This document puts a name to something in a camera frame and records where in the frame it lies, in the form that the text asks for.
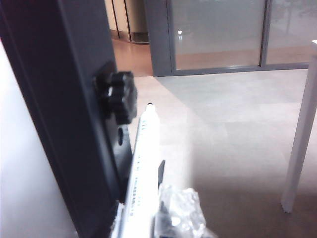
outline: black knob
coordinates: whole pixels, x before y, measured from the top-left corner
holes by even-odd
[[[137,89],[132,72],[101,73],[96,78],[106,115],[114,113],[117,124],[129,124],[137,115]]]

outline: floor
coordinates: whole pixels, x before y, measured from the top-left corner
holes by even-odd
[[[152,76],[150,45],[112,40],[115,61],[119,71],[132,71],[134,76]]]
[[[164,182],[198,191],[220,238],[317,237],[316,123],[293,213],[280,205],[306,74],[136,78],[138,114],[152,102],[160,117]]]

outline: clear plastic bag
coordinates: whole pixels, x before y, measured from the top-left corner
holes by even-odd
[[[176,189],[170,185],[159,188],[159,211],[155,220],[155,237],[215,238],[206,229],[199,196],[192,188]]]

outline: metal frame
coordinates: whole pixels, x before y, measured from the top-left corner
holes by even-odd
[[[100,70],[116,71],[105,2],[2,0],[0,33],[79,237],[107,237],[132,153],[95,92]]]
[[[272,9],[272,0],[266,0],[264,5],[264,21],[259,65],[177,70],[173,35],[174,29],[172,24],[172,0],[163,0],[155,4],[147,3],[148,1],[150,0],[146,0],[145,5],[154,76],[179,76],[308,68],[308,62],[266,64]]]

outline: marker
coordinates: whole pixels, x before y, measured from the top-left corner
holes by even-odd
[[[139,120],[120,238],[153,236],[159,162],[159,117],[155,106],[149,103]]]

